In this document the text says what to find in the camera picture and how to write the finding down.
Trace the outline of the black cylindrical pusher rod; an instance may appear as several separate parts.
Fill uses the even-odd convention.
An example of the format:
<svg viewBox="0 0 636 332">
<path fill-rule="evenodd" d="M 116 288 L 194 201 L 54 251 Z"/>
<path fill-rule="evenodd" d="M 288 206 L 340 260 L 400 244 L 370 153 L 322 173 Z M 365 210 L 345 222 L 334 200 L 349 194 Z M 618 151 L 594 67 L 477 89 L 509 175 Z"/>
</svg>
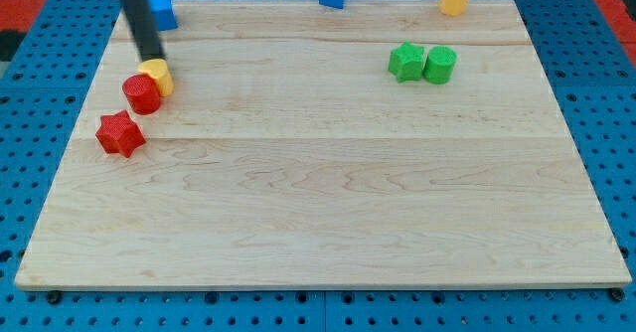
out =
<svg viewBox="0 0 636 332">
<path fill-rule="evenodd" d="M 148 0 L 119 0 L 142 62 L 164 59 L 165 53 Z"/>
</svg>

